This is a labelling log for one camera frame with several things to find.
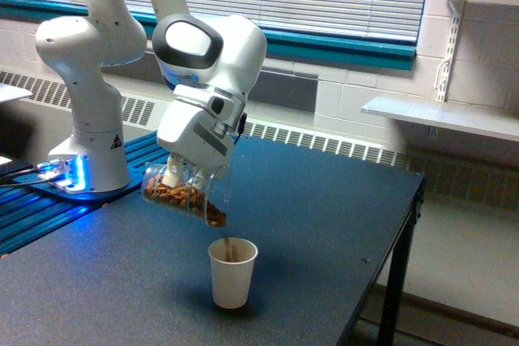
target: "cable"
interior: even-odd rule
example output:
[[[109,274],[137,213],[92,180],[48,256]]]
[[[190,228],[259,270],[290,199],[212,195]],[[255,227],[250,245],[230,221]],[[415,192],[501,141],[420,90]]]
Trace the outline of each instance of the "cable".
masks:
[[[65,174],[59,174],[56,177],[49,178],[47,180],[38,180],[36,182],[21,182],[21,183],[15,183],[15,184],[1,184],[0,188],[17,188],[20,186],[34,186],[36,184],[44,184],[46,182],[58,182],[59,180],[63,180],[65,178]]]
[[[30,169],[23,169],[18,172],[13,172],[6,174],[5,176],[0,177],[0,182],[5,182],[8,180],[12,180],[15,177],[23,176],[24,174],[30,174],[30,173],[36,173],[38,172],[38,168],[30,168]]]
[[[240,140],[240,137],[242,136],[243,131],[245,130],[246,122],[247,122],[247,113],[243,113],[242,116],[240,117],[240,122],[238,124],[238,136],[234,140],[234,144],[238,143],[238,141]]]

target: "floor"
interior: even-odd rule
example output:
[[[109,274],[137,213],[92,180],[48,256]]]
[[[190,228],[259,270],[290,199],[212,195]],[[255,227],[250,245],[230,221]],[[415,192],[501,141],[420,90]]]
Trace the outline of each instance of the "floor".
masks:
[[[382,305],[383,294],[373,291],[361,313],[362,320],[355,327],[351,346],[375,345],[376,324],[380,320]],[[499,334],[441,312],[418,307],[407,298],[404,298],[400,310],[397,329],[395,346],[519,346],[517,336]]]
[[[405,292],[519,327],[518,291],[519,212],[426,192]]]

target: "heating vent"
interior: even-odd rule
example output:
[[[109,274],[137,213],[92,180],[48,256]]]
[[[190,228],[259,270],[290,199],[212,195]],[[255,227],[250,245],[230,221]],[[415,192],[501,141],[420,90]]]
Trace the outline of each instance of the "heating vent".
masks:
[[[71,98],[62,83],[27,75],[0,72],[0,83],[25,88],[32,92],[29,101],[70,111]],[[155,130],[167,102],[122,95],[123,122],[146,130]],[[427,191],[465,199],[471,202],[516,211],[519,208],[519,173],[494,166],[467,163],[436,154],[412,155],[385,149],[383,145],[349,139],[322,132],[305,130],[250,118],[244,135],[299,147],[320,150],[376,164],[424,172]]]
[[[249,119],[244,135],[357,158],[427,175],[427,191],[516,211],[519,174],[496,167],[414,152],[406,155],[376,143]]]
[[[32,93],[28,99],[39,105],[71,110],[71,97],[63,83],[10,72],[0,72],[0,83],[27,89]],[[155,106],[156,102],[151,99],[123,95],[122,121],[127,125],[155,130],[156,126],[148,125]]]

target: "clear plastic cup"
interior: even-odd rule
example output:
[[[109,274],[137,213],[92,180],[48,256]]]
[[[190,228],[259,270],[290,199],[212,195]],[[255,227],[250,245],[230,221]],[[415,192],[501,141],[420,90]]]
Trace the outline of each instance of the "clear plastic cup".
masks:
[[[146,169],[141,186],[144,198],[195,216],[209,226],[226,226],[231,194],[229,169],[195,169],[180,160],[168,162]]]
[[[222,238],[213,242],[208,252],[215,304],[228,310],[242,307],[249,296],[258,248],[245,239]]]

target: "nuts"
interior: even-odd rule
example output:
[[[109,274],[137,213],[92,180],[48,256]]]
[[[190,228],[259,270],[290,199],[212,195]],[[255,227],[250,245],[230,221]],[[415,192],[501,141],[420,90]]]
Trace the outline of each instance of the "nuts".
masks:
[[[196,188],[189,185],[179,185],[171,188],[162,184],[160,174],[150,178],[143,195],[146,199],[177,208],[181,211],[192,213],[199,218],[204,218],[204,203],[206,195]],[[212,227],[222,227],[226,225],[227,214],[221,212],[214,204],[207,201],[207,222]]]

